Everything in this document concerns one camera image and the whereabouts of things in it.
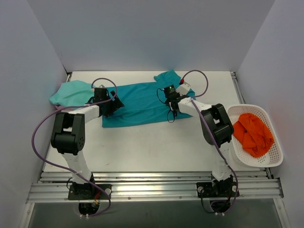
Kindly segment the teal t-shirt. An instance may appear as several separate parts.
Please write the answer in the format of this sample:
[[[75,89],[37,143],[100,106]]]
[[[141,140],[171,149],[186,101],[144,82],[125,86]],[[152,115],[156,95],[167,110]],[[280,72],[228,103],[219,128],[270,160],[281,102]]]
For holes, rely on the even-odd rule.
[[[113,115],[102,118],[103,128],[129,127],[174,120],[169,107],[164,104],[165,87],[179,86],[181,77],[173,70],[154,77],[154,82],[118,86],[118,97],[124,104]]]

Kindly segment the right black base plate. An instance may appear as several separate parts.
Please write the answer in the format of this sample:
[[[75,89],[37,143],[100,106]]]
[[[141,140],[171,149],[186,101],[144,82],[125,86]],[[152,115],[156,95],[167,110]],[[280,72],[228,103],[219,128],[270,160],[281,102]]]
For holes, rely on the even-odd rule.
[[[196,188],[199,198],[229,198],[240,196],[239,191],[236,192],[235,182],[197,182]]]

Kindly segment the white perforated plastic basket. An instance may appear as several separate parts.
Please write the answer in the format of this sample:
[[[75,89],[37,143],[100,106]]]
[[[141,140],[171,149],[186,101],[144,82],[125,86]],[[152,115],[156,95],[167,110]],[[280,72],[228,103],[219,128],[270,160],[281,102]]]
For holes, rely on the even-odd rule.
[[[281,150],[270,118],[263,108],[256,105],[239,104],[229,107],[227,113],[233,125],[237,122],[241,114],[251,113],[258,116],[262,120],[262,122],[269,128],[270,132],[274,137],[274,143],[270,150],[262,157],[254,158],[249,153],[243,150],[242,145],[233,135],[231,141],[231,149],[232,157],[236,163],[243,166],[259,168],[276,167],[282,163],[283,152]]]

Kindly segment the orange t-shirt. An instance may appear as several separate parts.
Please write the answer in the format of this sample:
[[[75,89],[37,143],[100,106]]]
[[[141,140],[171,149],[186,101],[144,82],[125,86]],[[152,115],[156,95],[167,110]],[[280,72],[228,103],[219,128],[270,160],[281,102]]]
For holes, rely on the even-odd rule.
[[[240,142],[243,150],[254,158],[265,155],[274,143],[269,128],[254,114],[241,114],[233,127],[234,137]]]

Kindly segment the mint green folded t-shirt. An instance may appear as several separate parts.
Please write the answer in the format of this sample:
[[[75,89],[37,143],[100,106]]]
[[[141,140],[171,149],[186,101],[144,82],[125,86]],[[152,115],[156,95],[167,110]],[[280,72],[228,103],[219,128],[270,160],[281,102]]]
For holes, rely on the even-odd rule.
[[[62,83],[49,101],[57,106],[83,106],[93,95],[91,84],[76,80]]]

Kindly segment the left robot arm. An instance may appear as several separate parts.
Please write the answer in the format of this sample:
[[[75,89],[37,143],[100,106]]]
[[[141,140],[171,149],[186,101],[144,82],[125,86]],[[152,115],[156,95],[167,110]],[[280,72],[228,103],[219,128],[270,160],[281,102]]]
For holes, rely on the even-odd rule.
[[[51,136],[51,146],[66,160],[68,168],[72,169],[72,197],[81,200],[92,199],[100,191],[96,189],[94,176],[89,170],[84,158],[83,148],[86,134],[85,124],[101,116],[107,118],[119,108],[124,107],[117,93],[118,88],[108,91],[105,87],[93,89],[94,95],[86,105],[69,112],[59,112],[55,116]]]

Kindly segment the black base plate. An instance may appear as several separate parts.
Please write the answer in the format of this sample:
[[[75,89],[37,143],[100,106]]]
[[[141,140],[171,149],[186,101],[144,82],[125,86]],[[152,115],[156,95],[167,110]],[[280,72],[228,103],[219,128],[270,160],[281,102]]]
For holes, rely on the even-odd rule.
[[[235,182],[197,182],[196,188],[199,198],[229,198],[240,196],[239,191],[236,192]]]
[[[85,183],[72,183],[69,187],[68,200],[107,200],[108,197],[96,187]]]

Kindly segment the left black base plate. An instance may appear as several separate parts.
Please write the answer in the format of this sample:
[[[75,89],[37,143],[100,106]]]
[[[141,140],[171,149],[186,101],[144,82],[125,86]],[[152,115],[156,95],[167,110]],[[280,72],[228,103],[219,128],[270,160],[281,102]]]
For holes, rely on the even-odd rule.
[[[69,187],[68,200],[107,200],[108,197],[96,187],[85,183],[72,183]]]

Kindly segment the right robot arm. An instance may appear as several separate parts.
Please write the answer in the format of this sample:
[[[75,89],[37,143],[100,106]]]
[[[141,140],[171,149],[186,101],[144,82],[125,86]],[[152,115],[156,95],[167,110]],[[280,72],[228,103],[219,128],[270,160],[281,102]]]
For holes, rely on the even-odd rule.
[[[190,85],[180,84],[178,88],[170,85],[163,89],[165,105],[170,108],[173,116],[188,114],[199,117],[205,141],[215,147],[215,164],[212,168],[214,181],[211,184],[212,193],[222,196],[228,191],[229,196],[238,195],[237,176],[229,165],[220,148],[232,140],[234,128],[222,104],[204,104],[188,95]]]

